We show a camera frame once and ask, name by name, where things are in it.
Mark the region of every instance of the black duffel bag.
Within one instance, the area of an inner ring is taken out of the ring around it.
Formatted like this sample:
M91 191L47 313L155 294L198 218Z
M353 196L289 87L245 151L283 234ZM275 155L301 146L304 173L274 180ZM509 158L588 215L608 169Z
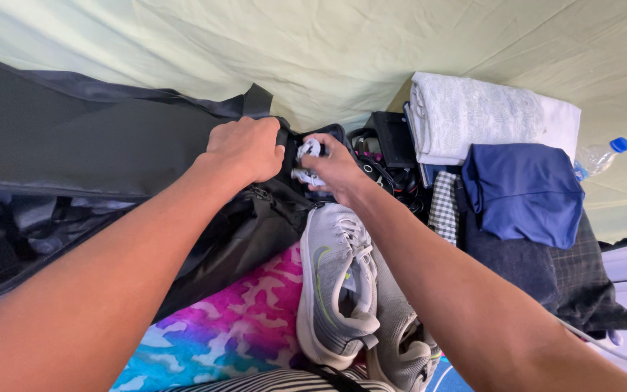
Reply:
M214 102L0 63L0 296L177 180L216 125L268 116L271 101L257 85ZM319 199L307 199L315 195L290 178L304 135L279 120L282 171L240 191L214 217L155 322L299 240ZM315 132L348 144L336 124Z

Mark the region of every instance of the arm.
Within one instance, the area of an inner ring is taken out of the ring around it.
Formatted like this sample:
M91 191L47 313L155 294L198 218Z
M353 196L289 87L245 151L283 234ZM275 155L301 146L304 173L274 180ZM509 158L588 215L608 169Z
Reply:
M108 391L217 211L278 173L279 122L216 127L173 185L0 300L0 391Z
M589 349L531 297L432 232L355 165L304 157L369 230L398 286L451 363L477 391L627 391L627 373Z

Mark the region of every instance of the forearm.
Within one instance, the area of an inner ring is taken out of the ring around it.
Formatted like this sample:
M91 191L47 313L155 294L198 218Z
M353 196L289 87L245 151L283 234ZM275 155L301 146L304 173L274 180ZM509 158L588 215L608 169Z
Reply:
M31 390L107 390L196 239L247 185L239 178L200 156L165 191L3 298L0 391L22 378Z
M523 291L431 232L376 184L358 186L352 209L420 320L476 390L627 385L627 375Z

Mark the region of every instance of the pink tie-dye blanket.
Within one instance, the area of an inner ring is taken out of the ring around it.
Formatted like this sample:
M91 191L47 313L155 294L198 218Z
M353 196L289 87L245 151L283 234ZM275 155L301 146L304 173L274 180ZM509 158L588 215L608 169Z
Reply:
M111 391L173 386L289 368L301 350L299 243L211 297L149 327Z

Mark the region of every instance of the striped fabric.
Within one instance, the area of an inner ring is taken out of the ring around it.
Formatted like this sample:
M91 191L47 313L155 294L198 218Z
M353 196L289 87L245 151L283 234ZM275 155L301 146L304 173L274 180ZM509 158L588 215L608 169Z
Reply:
M371 392L395 392L381 381L367 379L363 366L351 366L344 375ZM193 387L166 389L163 392L335 392L325 379L304 370L279 369L237 379L200 384Z

